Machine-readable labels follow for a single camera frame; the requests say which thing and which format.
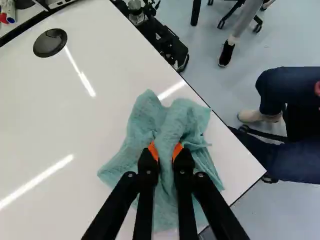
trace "chair wheel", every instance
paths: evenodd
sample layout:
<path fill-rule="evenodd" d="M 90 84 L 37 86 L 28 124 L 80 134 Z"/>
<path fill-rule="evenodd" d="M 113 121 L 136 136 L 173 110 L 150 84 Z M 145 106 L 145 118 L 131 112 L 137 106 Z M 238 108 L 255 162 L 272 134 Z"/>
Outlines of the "chair wheel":
<path fill-rule="evenodd" d="M 261 29 L 262 29 L 262 24 L 257 24 L 253 29 L 253 32 L 257 34 L 261 31 Z"/>
<path fill-rule="evenodd" d="M 239 131 L 243 132 L 243 133 L 247 133 L 249 131 L 250 127 L 248 125 L 242 125 L 238 128 Z"/>
<path fill-rule="evenodd" d="M 218 24 L 218 29 L 223 29 L 223 27 L 224 27 L 224 25 L 225 25 L 225 23 L 226 23 L 226 21 L 224 21 L 224 20 L 221 20 L 220 22 L 219 22 L 219 24 Z"/>

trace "black equipment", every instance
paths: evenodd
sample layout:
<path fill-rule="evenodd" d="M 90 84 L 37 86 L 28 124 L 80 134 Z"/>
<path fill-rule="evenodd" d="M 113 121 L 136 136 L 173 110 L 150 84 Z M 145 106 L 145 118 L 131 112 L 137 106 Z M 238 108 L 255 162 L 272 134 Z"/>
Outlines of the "black equipment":
<path fill-rule="evenodd" d="M 152 239 L 153 200 L 158 183 L 159 157 L 153 143 L 142 151 L 138 174 L 123 174 L 82 240 L 114 240 L 138 193 L 133 240 Z M 250 240 L 237 218 L 205 172 L 194 174 L 191 152 L 177 144 L 172 155 L 177 190 L 180 240 L 198 240 L 192 194 L 199 201 L 217 240 Z"/>
<path fill-rule="evenodd" d="M 169 27 L 155 18 L 160 0 L 155 6 L 154 0 L 143 0 L 144 6 L 140 0 L 131 0 L 128 5 L 123 0 L 111 2 L 178 73 L 185 70 L 190 58 L 188 48 Z"/>

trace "black chair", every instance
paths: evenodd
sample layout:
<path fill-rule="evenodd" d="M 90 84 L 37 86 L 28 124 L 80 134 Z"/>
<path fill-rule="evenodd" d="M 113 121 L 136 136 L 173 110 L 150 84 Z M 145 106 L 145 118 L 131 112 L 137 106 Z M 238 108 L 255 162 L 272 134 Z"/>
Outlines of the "black chair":
<path fill-rule="evenodd" d="M 193 6 L 192 6 L 192 13 L 191 13 L 191 22 L 190 24 L 192 26 L 196 26 L 198 24 L 198 19 L 199 19 L 199 14 L 200 14 L 200 7 L 201 7 L 201 1 L 202 0 L 193 0 Z M 217 26 L 218 29 L 222 29 L 226 23 L 226 20 L 231 17 L 231 15 L 238 9 L 240 8 L 246 0 L 236 0 L 235 5 L 231 8 L 231 10 L 219 21 L 219 24 Z M 207 3 L 209 6 L 214 4 L 214 0 L 208 0 Z M 257 25 L 253 29 L 254 33 L 259 33 L 262 29 L 262 24 L 263 21 L 260 17 L 257 15 L 254 16 L 253 18 Z"/>

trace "light blue floor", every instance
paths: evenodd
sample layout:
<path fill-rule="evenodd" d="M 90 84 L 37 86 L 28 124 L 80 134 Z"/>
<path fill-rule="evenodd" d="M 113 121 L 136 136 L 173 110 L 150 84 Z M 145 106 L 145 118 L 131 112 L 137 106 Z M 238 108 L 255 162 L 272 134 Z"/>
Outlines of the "light blue floor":
<path fill-rule="evenodd" d="M 252 33 L 252 22 L 237 44 L 230 65 L 221 69 L 218 56 L 239 11 L 224 30 L 216 26 L 234 4 L 215 0 L 213 6 L 207 6 L 202 0 L 198 25 L 192 27 L 192 0 L 162 0 L 157 18 L 189 48 L 190 61 L 182 76 L 227 125 L 238 127 L 237 112 L 259 106 L 255 81 L 263 70 L 320 65 L 320 1 L 277 0 L 266 12 L 259 13 L 264 19 L 261 32 Z M 285 134 L 283 122 L 255 127 Z M 316 185 L 259 182 L 232 209 L 252 240 L 318 240 L 319 199 L 320 187 Z"/>

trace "chair leg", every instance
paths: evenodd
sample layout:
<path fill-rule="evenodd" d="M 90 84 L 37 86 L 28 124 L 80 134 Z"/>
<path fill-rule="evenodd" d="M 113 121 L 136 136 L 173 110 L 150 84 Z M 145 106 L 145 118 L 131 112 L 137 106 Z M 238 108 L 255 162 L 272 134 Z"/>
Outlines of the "chair leg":
<path fill-rule="evenodd" d="M 257 15 L 254 16 L 253 20 L 255 20 L 256 23 L 259 25 L 262 25 L 264 23 L 264 21 L 262 21 L 262 19 L 260 17 L 258 17 Z"/>
<path fill-rule="evenodd" d="M 238 8 L 240 8 L 243 3 L 244 3 L 243 0 L 238 0 L 238 1 L 236 2 L 236 4 L 231 8 L 231 10 L 230 10 L 223 18 L 221 18 L 221 20 L 220 20 L 219 23 L 218 23 L 217 28 L 218 28 L 218 29 L 222 29 L 222 28 L 224 27 L 225 23 L 226 23 L 226 20 L 227 20 L 228 18 L 230 18 L 231 15 L 234 14 L 234 12 L 235 12 Z"/>
<path fill-rule="evenodd" d="M 190 22 L 192 26 L 196 26 L 198 24 L 200 7 L 201 7 L 201 0 L 193 0 L 191 22 Z"/>
<path fill-rule="evenodd" d="M 228 18 L 231 17 L 232 14 L 234 14 L 234 12 L 241 7 L 242 5 L 242 1 L 237 1 L 236 4 L 231 8 L 231 10 L 221 19 L 223 21 L 227 20 Z"/>
<path fill-rule="evenodd" d="M 254 16 L 253 18 L 256 22 L 257 22 L 257 25 L 255 26 L 255 28 L 253 29 L 253 32 L 255 34 L 259 33 L 262 29 L 262 24 L 264 23 L 264 21 L 261 20 L 260 17 L 258 17 L 257 15 Z"/>

